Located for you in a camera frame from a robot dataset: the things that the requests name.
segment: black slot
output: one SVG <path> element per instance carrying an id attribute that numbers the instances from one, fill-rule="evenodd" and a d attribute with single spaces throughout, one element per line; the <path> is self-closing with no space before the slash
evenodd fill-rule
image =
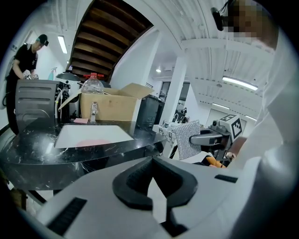
<path id="1" fill-rule="evenodd" d="M 225 176 L 225 175 L 221 175 L 221 174 L 216 175 L 215 178 L 226 181 L 226 182 L 230 182 L 230 183 L 235 183 L 238 180 L 237 177 L 230 177 L 230 176 Z"/>
<path id="2" fill-rule="evenodd" d="M 48 228 L 56 234 L 63 236 L 86 202 L 87 200 L 85 199 L 74 198 L 48 225 Z"/>

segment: faucet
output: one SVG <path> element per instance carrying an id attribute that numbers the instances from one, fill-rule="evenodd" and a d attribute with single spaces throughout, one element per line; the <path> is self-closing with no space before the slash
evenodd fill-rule
<path id="1" fill-rule="evenodd" d="M 99 113 L 98 111 L 98 103 L 93 101 L 92 103 L 92 113 L 91 113 L 91 116 L 90 116 L 90 122 L 95 122 L 95 115 Z"/>

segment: black marble table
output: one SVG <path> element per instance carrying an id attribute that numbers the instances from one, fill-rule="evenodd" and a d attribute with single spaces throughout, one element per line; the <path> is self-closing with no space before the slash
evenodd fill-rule
<path id="1" fill-rule="evenodd" d="M 15 187 L 23 190 L 61 190 L 95 170 L 158 155 L 166 142 L 166 138 L 139 127 L 136 122 L 97 121 L 88 125 L 118 125 L 133 140 L 78 148 L 55 148 L 58 135 L 66 124 L 76 123 L 37 119 L 2 150 L 0 168 Z"/>

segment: plastic bottle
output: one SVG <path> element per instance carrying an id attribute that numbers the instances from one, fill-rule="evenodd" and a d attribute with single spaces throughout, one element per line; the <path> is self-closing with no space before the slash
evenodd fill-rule
<path id="1" fill-rule="evenodd" d="M 82 93 L 85 94 L 104 94 L 104 86 L 97 79 L 97 73 L 91 73 L 90 78 L 82 86 Z"/>

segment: fluorescent light fixture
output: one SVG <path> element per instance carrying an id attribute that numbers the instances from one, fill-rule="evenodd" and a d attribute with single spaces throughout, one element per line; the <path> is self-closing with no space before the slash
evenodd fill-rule
<path id="1" fill-rule="evenodd" d="M 252 117 L 250 117 L 250 116 L 248 116 L 248 115 L 245 115 L 245 117 L 247 117 L 247 118 L 249 118 L 249 119 L 252 119 L 252 120 L 256 121 L 255 118 L 252 118 Z"/>
<path id="2" fill-rule="evenodd" d="M 238 79 L 235 79 L 235 78 L 232 78 L 232 77 L 223 77 L 222 80 L 227 81 L 227 82 L 231 82 L 231 83 L 234 83 L 234 84 L 239 84 L 241 86 L 247 87 L 247 88 L 249 88 L 251 90 L 254 90 L 254 91 L 256 91 L 258 89 L 258 87 L 254 84 L 250 84 L 250 83 L 247 83 L 245 81 L 238 80 Z"/>
<path id="3" fill-rule="evenodd" d="M 66 46 L 65 46 L 65 42 L 64 42 L 64 36 L 59 35 L 58 36 L 58 40 L 59 40 L 59 44 L 61 46 L 61 50 L 63 53 L 67 54 L 67 50 L 66 50 Z"/>
<path id="4" fill-rule="evenodd" d="M 218 104 L 215 104 L 215 103 L 212 103 L 212 105 L 219 106 L 219 107 L 225 108 L 225 109 L 227 109 L 227 110 L 230 110 L 230 108 L 225 107 L 225 106 L 223 106 L 223 105 L 218 105 Z"/>

